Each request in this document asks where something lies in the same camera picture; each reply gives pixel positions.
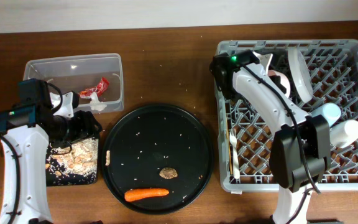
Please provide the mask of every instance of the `brown table surface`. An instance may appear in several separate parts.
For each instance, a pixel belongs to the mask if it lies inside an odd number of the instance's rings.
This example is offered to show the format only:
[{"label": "brown table surface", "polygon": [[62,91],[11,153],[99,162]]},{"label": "brown table surface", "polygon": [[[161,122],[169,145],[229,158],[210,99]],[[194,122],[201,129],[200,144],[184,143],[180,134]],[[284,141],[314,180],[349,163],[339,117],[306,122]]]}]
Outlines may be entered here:
[{"label": "brown table surface", "polygon": [[[47,189],[54,222],[240,223],[268,218],[276,207],[277,193],[231,195],[220,186],[217,109],[213,77],[208,71],[221,40],[258,39],[358,39],[358,22],[0,34],[0,111],[18,102],[17,82],[22,80],[29,60],[114,52],[122,58],[125,109],[96,114],[106,129],[102,139],[121,116],[157,102],[191,111],[209,129],[213,139],[216,155],[213,176],[201,196],[186,208],[159,216],[133,212],[112,196],[99,175],[93,185]],[[4,159],[0,156],[0,209],[3,180]],[[307,218],[358,223],[358,192],[314,194]]]}]

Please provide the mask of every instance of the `black tray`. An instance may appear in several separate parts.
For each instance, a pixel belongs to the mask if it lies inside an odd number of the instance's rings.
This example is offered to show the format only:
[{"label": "black tray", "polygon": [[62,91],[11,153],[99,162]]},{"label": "black tray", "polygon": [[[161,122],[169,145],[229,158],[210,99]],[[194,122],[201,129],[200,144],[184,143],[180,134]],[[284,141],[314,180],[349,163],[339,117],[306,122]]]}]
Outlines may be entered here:
[{"label": "black tray", "polygon": [[[126,207],[147,214],[166,214],[190,204],[206,187],[213,169],[213,147],[205,127],[172,105],[148,105],[125,115],[109,133],[99,158],[112,194]],[[164,167],[176,169],[178,177],[160,177]],[[125,201],[126,191],[146,188],[170,193]]]}]

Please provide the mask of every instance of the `white fork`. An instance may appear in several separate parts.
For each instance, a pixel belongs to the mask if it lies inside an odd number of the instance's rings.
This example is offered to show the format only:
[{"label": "white fork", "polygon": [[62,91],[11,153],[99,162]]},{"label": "white fork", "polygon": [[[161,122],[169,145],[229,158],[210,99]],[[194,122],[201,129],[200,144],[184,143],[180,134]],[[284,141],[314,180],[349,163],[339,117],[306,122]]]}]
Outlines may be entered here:
[{"label": "white fork", "polygon": [[233,176],[236,179],[240,179],[239,158],[237,155],[237,136],[236,129],[234,128],[230,130],[229,142],[233,147]]}]

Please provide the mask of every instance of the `candy wrapper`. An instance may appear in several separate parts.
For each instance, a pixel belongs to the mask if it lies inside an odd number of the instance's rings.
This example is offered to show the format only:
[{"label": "candy wrapper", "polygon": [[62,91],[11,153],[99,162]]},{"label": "candy wrapper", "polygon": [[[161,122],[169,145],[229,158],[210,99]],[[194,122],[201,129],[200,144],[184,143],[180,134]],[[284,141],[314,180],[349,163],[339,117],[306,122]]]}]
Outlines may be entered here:
[{"label": "candy wrapper", "polygon": [[104,93],[109,88],[109,81],[107,81],[104,77],[100,80],[99,84],[92,88],[87,88],[80,92],[80,97],[82,99],[91,99],[91,94],[96,93],[98,97]]}]

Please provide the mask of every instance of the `dish rack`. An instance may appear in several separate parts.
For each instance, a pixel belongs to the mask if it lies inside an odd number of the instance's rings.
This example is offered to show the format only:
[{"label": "dish rack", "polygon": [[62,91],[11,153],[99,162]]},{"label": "dish rack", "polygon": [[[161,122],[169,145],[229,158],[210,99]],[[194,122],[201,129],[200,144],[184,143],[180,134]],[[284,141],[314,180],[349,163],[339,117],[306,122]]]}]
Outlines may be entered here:
[{"label": "dish rack", "polygon": [[[297,47],[304,55],[313,86],[313,98],[307,103],[302,102],[292,88],[292,102],[307,112],[324,103],[335,103],[342,111],[336,124],[348,119],[358,120],[358,40],[232,40],[220,42],[216,54],[232,55],[244,50],[273,53],[274,60],[278,60],[274,69],[291,80],[287,57],[290,47]],[[278,184],[269,169],[273,136],[266,123],[259,114],[247,109],[242,100],[235,103],[225,99],[216,85],[215,97],[222,188],[232,194],[277,191]],[[240,127],[237,135],[241,136],[237,148],[239,180],[230,174],[229,168],[231,152],[227,134],[233,126]],[[344,149],[331,148],[331,168],[318,187],[320,190],[358,190],[358,140]]]}]

